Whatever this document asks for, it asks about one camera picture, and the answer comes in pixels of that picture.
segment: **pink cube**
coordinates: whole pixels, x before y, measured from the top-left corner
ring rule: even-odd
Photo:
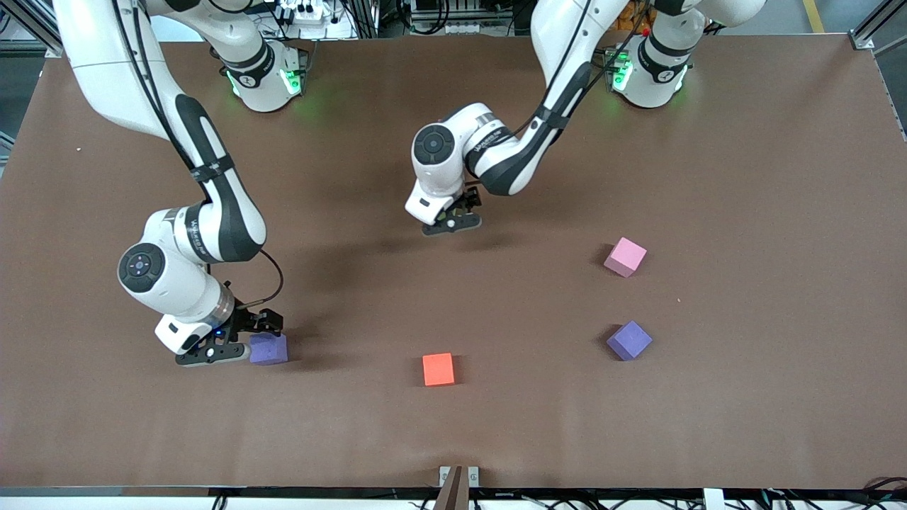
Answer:
[[[642,258],[645,256],[645,248],[632,240],[622,237],[618,241],[617,246],[614,247],[614,250],[611,250],[608,259],[605,260],[605,267],[627,278],[639,267],[639,263],[642,262]]]

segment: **purple cube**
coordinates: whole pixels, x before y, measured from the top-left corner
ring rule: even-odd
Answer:
[[[643,331],[635,320],[631,320],[618,329],[618,332],[614,333],[611,338],[608,338],[607,343],[614,349],[614,352],[618,353],[620,359],[630,361],[636,359],[642,349],[652,343],[652,337]]]
[[[249,361],[256,365],[277,365],[289,361],[287,356],[287,336],[275,337],[270,333],[256,333],[249,338],[252,350]]]

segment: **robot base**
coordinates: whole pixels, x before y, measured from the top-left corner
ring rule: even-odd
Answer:
[[[233,76],[227,74],[233,93],[254,112],[274,112],[306,90],[308,52],[276,41],[268,44],[274,49],[277,62],[258,86],[248,88],[241,83],[241,77],[240,83],[237,83]]]
[[[624,54],[627,58],[618,58],[614,65],[617,69],[611,73],[610,88],[635,106],[640,108],[658,108],[664,106],[683,86],[683,78],[689,66],[677,73],[666,83],[656,83],[652,76],[639,64],[639,45],[645,37],[634,35],[627,44]]]

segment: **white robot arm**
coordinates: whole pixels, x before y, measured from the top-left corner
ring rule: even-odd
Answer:
[[[141,240],[120,260],[119,280],[130,295],[163,314],[155,333],[177,355],[178,363],[191,366],[247,358],[246,346],[231,343],[224,348],[224,344],[236,342],[241,331],[280,331],[282,318],[271,310],[252,314],[249,305],[237,301],[206,266],[255,257],[267,237],[265,222],[208,114],[180,89],[164,63],[148,16],[172,10],[171,6],[162,0],[147,2],[148,11],[145,6],[133,0],[54,2],[63,46],[92,108],[123,127],[170,140],[205,195],[205,200],[193,205],[152,214]],[[243,52],[251,54],[237,67],[258,75],[256,85],[275,79],[282,85],[273,60],[270,64],[263,60],[273,59],[278,49],[268,49],[271,46],[246,16],[221,10],[195,2],[178,16],[181,21],[194,21],[196,27],[207,24],[211,31],[217,23],[228,23],[234,29],[223,30],[226,35],[220,39],[206,33],[219,54],[236,58]],[[273,106],[292,97],[286,96],[286,87],[277,90],[283,93],[275,99],[267,86],[249,87],[243,99]],[[135,174],[130,179],[136,181],[137,192],[148,181],[153,185],[153,179],[137,179]]]
[[[481,204],[478,191],[464,189],[464,170],[493,195],[513,195],[525,188],[541,157],[560,136],[590,89],[596,45],[626,3],[541,0],[536,5],[532,13],[532,46],[548,87],[522,137],[514,135],[482,103],[465,106],[416,134],[411,154],[416,183],[405,207],[424,223],[425,235],[481,225],[481,219],[472,212]],[[679,88],[683,79],[680,70],[686,69],[689,54],[702,36],[705,16],[725,26],[739,25],[756,15],[764,3],[765,0],[655,0],[653,6],[660,14],[648,40],[638,35],[625,44],[627,54],[638,56],[631,60],[639,61],[639,67],[646,72],[632,76],[624,73],[622,76],[633,79],[624,83],[622,93],[639,106],[666,103]]]

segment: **metal bracket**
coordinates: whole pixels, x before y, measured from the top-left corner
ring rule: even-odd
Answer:
[[[447,476],[450,472],[450,466],[441,466],[441,468],[438,469],[438,486],[444,485],[444,481],[447,480]],[[469,487],[481,487],[481,485],[479,485],[479,466],[469,466],[467,475],[469,476]]]
[[[865,40],[859,39],[859,38],[857,38],[856,32],[854,30],[851,30],[850,32],[848,32],[847,35],[851,40],[851,46],[853,47],[854,50],[861,51],[861,50],[875,49],[875,44],[873,43],[872,39],[865,39]]]
[[[434,500],[434,508],[436,510],[469,510],[468,478],[465,467],[449,467],[441,493]]]

